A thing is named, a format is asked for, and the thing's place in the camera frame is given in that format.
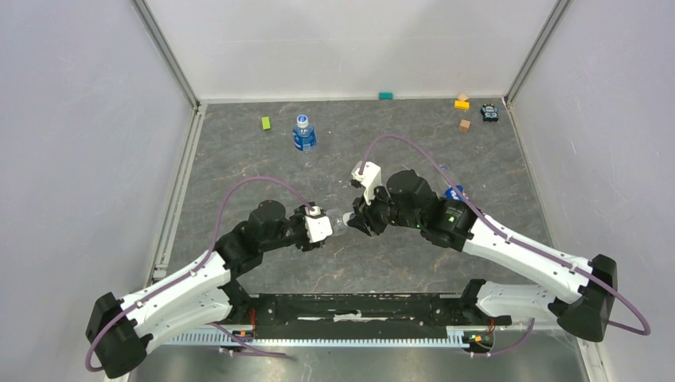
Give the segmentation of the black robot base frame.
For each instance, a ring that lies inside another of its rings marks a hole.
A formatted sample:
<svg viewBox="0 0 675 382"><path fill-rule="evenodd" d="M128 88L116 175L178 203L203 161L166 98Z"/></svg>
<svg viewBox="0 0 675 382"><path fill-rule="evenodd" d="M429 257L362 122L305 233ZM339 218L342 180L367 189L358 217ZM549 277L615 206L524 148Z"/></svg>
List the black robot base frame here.
<svg viewBox="0 0 675 382"><path fill-rule="evenodd" d="M452 294L258 294L235 306L222 326L249 325L257 339L441 339L448 326L510 325L473 298Z"/></svg>

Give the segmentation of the blue label Pocari bottle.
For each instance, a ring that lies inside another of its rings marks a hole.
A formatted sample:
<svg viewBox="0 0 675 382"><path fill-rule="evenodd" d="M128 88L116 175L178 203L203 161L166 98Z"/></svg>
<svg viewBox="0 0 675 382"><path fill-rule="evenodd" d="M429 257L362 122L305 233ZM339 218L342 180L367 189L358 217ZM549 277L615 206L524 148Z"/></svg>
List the blue label Pocari bottle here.
<svg viewBox="0 0 675 382"><path fill-rule="evenodd" d="M307 128L298 128L295 122L292 137L295 148L303 153L312 151L317 145L315 127L310 121Z"/></svg>

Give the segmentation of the white blue Pocari cap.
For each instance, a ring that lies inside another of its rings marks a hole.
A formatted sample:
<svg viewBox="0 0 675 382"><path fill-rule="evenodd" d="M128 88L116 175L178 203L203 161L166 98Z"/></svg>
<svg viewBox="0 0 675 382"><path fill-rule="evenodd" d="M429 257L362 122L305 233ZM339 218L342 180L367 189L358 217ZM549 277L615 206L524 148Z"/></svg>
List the white blue Pocari cap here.
<svg viewBox="0 0 675 382"><path fill-rule="evenodd" d="M296 119L296 127L298 128L307 128L309 126L309 120L306 115L299 115Z"/></svg>

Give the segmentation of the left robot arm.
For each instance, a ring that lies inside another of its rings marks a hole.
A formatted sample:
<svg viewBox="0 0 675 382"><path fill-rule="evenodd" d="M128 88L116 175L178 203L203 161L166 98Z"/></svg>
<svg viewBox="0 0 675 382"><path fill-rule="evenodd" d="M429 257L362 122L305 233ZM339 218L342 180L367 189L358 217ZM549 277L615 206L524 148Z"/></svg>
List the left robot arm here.
<svg viewBox="0 0 675 382"><path fill-rule="evenodd" d="M213 249L179 271L122 298L99 297L85 330L88 370L115 379L179 334L212 322L244 322L250 303L237 277L258 267L268 251L290 246L311 251L333 232L318 206L301 206L288 216L278 201L261 202Z"/></svg>

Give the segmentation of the red label clear bottle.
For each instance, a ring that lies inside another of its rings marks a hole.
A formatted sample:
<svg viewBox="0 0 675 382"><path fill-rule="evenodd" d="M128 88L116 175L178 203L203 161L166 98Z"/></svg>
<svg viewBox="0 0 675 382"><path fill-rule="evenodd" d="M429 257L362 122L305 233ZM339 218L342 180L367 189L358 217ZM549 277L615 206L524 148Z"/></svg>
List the red label clear bottle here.
<svg viewBox="0 0 675 382"><path fill-rule="evenodd" d="M345 225L342 221L342 215L346 213L341 209L329 209L326 212L326 216L330 220L330 226L332 229L332 236L341 236L347 232L349 229L348 225Z"/></svg>

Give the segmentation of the white blue bottle cap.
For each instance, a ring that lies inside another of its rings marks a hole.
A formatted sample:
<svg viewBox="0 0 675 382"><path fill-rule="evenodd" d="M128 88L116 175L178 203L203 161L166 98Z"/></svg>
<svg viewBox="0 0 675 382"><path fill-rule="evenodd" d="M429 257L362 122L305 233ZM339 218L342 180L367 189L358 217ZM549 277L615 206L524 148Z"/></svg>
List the white blue bottle cap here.
<svg viewBox="0 0 675 382"><path fill-rule="evenodd" d="M354 217L354 212L346 212L342 215L342 221L345 225L347 225Z"/></svg>

